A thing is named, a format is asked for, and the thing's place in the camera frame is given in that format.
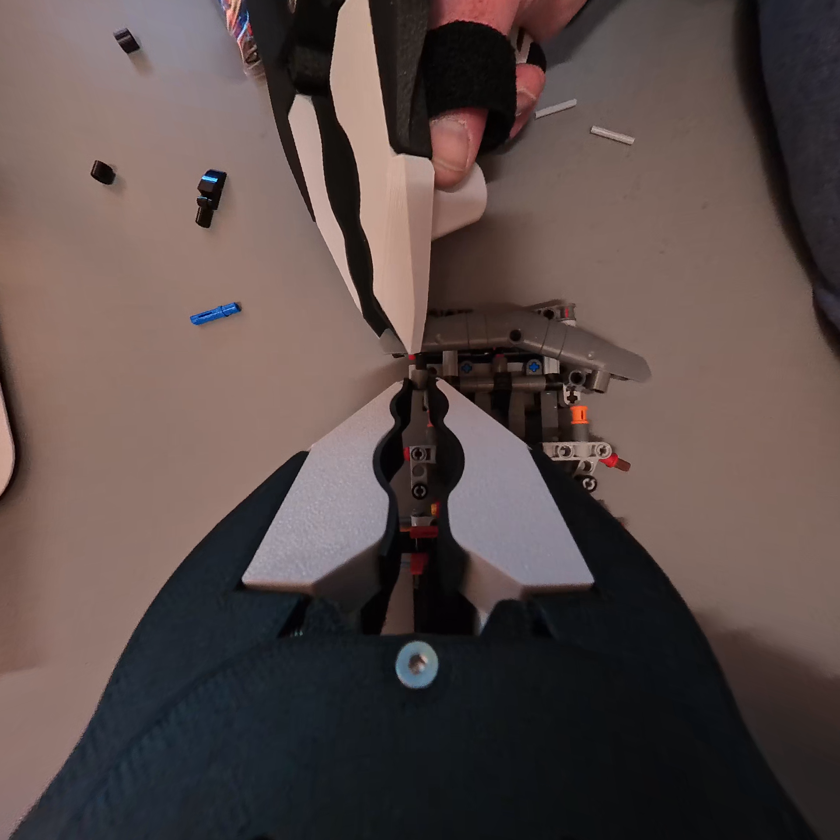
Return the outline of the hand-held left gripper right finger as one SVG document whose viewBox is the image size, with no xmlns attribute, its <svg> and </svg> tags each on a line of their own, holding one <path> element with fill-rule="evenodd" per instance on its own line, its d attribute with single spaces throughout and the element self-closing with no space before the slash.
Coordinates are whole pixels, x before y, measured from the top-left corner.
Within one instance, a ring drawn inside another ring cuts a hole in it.
<svg viewBox="0 0 840 840">
<path fill-rule="evenodd" d="M 581 550 L 529 446 L 445 381 L 443 432 L 455 438 L 449 532 L 465 554 L 458 588 L 487 619 L 499 602 L 587 591 L 594 584 Z"/>
</svg>

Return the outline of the grey toy brick vehicle model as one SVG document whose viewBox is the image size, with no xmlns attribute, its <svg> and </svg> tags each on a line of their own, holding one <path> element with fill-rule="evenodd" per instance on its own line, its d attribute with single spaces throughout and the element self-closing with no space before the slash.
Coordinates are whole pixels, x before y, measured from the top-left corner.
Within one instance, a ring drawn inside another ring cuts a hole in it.
<svg viewBox="0 0 840 840">
<path fill-rule="evenodd" d="M 583 492 L 597 488 L 596 470 L 629 470 L 613 447 L 593 436 L 585 398 L 614 381 L 646 382 L 637 353 L 577 324 L 574 307 L 549 301 L 531 309 L 482 313 L 444 311 L 427 321 L 422 349 L 409 367 L 411 420 L 402 432 L 404 462 L 418 469 L 413 496 L 427 501 L 428 525 L 411 526 L 432 540 L 442 585 L 459 590 L 466 555 L 449 532 L 446 500 L 454 488 L 455 438 L 443 432 L 435 380 L 452 385 L 478 408 L 570 476 Z"/>
</svg>

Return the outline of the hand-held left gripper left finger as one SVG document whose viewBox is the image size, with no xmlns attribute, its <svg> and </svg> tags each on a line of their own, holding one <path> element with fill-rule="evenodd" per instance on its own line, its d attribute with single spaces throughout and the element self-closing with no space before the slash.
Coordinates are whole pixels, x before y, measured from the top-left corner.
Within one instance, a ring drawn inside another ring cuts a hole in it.
<svg viewBox="0 0 840 840">
<path fill-rule="evenodd" d="M 392 480 L 403 467 L 411 384 L 399 381 L 305 454 L 242 582 L 326 599 L 379 634 L 401 568 Z"/>
</svg>

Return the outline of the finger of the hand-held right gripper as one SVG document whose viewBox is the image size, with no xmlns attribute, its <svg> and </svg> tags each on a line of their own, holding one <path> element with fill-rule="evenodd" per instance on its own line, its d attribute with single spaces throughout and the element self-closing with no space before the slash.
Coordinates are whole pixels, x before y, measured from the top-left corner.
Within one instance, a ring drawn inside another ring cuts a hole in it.
<svg viewBox="0 0 840 840">
<path fill-rule="evenodd" d="M 361 298 L 350 273 L 343 232 L 330 204 L 323 170 L 322 138 L 310 98 L 295 98 L 288 113 L 290 131 L 306 186 L 311 215 L 329 248 L 357 309 Z"/>
<path fill-rule="evenodd" d="M 486 179 L 473 164 L 457 187 L 438 190 L 430 160 L 392 149 L 368 2 L 346 2 L 339 12 L 330 88 L 359 176 L 374 298 L 404 350 L 416 354 L 427 317 L 431 244 L 481 218 Z"/>
</svg>

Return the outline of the person's blue jeans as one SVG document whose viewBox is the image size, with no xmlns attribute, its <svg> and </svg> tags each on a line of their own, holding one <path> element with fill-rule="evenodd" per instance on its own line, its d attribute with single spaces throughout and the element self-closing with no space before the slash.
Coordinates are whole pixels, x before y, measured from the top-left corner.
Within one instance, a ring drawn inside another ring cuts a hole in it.
<svg viewBox="0 0 840 840">
<path fill-rule="evenodd" d="M 759 1 L 763 85 L 786 188 L 813 265 L 813 300 L 839 330 L 839 2 Z"/>
</svg>

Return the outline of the glossy black connector piece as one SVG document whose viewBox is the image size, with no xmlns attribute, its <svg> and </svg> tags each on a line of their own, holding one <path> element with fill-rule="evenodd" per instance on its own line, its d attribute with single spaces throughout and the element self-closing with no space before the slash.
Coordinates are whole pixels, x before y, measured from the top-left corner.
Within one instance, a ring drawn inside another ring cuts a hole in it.
<svg viewBox="0 0 840 840">
<path fill-rule="evenodd" d="M 207 170 L 197 185 L 196 224 L 204 229 L 211 227 L 218 210 L 227 174 L 219 170 Z"/>
</svg>

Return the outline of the person's right hand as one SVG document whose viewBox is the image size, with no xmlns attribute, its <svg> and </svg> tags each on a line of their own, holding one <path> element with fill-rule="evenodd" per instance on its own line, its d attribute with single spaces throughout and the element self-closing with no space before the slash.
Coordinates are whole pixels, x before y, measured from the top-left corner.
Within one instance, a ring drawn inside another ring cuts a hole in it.
<svg viewBox="0 0 840 840">
<path fill-rule="evenodd" d="M 585 1 L 433 1 L 430 28 L 462 20 L 489 26 L 509 35 L 524 28 L 541 43 L 556 36 L 577 15 Z M 545 72 L 524 64 L 516 69 L 516 118 L 509 132 L 513 139 L 527 123 L 543 93 Z M 429 122 L 435 185 L 449 189 L 461 183 L 476 162 L 487 125 L 488 111 L 479 107 L 445 110 Z"/>
</svg>

